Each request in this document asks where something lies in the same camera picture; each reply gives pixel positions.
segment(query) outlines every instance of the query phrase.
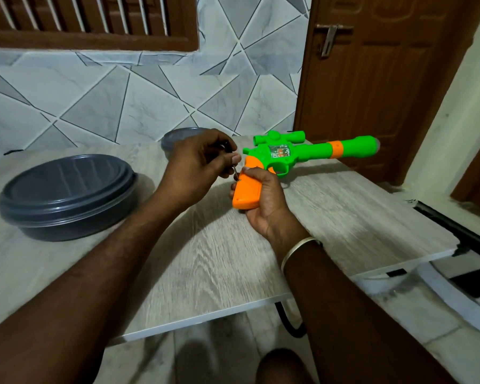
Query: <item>grey plastic container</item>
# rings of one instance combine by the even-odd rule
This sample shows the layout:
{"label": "grey plastic container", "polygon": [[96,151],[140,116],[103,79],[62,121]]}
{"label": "grey plastic container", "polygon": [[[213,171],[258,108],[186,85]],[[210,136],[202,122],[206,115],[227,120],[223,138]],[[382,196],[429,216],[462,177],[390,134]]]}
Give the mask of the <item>grey plastic container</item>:
{"label": "grey plastic container", "polygon": [[205,130],[206,128],[197,128],[195,126],[192,126],[188,128],[173,129],[167,132],[161,140],[162,149],[165,152],[165,157],[167,158],[167,160],[169,160],[169,156],[174,148],[174,143],[176,141],[185,140],[187,137],[199,135]]}
{"label": "grey plastic container", "polygon": [[65,241],[100,232],[137,205],[137,174],[115,156],[85,154],[22,172],[0,193],[0,215],[27,236]]}

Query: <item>table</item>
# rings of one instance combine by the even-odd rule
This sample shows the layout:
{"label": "table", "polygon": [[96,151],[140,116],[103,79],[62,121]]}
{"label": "table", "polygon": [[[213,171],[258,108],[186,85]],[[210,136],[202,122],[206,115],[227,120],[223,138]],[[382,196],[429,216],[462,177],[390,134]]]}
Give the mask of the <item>table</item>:
{"label": "table", "polygon": [[[252,147],[236,137],[238,149]],[[167,161],[160,143],[24,151],[0,159],[0,191],[20,172],[74,154],[111,154],[140,174],[146,199]],[[228,198],[219,178],[164,232],[129,292],[122,327],[128,342],[291,297],[269,244]],[[282,179],[288,205],[353,280],[453,254],[447,230],[337,160],[300,163]],[[115,227],[68,242],[26,237],[0,219],[0,322],[88,252]]]}

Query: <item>green toy gun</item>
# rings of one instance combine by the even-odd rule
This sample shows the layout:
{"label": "green toy gun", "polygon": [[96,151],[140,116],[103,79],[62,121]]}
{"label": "green toy gun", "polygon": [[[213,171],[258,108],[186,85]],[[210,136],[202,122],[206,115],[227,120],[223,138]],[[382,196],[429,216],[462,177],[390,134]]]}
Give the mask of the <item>green toy gun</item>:
{"label": "green toy gun", "polygon": [[[373,136],[358,136],[351,140],[329,141],[321,144],[301,144],[306,140],[302,130],[281,135],[269,130],[267,135],[254,136],[256,148],[244,148],[247,167],[261,167],[284,177],[295,163],[310,159],[367,158],[377,153],[380,142]],[[235,209],[254,209],[259,206],[262,184],[240,173],[233,196]]]}

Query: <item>container lid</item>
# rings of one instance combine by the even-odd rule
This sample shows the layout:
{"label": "container lid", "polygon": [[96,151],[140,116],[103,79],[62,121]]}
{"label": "container lid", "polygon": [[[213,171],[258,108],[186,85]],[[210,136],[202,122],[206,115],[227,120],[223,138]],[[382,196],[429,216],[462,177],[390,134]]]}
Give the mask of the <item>container lid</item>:
{"label": "container lid", "polygon": [[187,137],[198,135],[205,130],[206,128],[197,128],[195,126],[189,128],[173,129],[167,132],[162,137],[162,149],[166,152],[171,152],[176,141],[185,140]]}
{"label": "container lid", "polygon": [[52,160],[22,172],[0,193],[0,215],[13,225],[42,227],[99,213],[137,181],[115,156],[86,154]]}

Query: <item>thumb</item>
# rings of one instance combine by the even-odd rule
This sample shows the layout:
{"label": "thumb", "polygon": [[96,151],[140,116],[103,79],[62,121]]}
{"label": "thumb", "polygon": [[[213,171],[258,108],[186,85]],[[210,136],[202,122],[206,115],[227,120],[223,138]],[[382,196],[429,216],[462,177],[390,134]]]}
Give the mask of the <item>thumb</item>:
{"label": "thumb", "polygon": [[271,172],[264,170],[260,167],[244,167],[242,172],[250,178],[254,178],[262,183],[272,182],[274,179],[277,179],[277,176]]}
{"label": "thumb", "polygon": [[236,164],[239,161],[241,161],[241,159],[242,157],[237,153],[220,154],[208,164],[208,168],[217,177],[227,167],[231,167],[233,164]]}

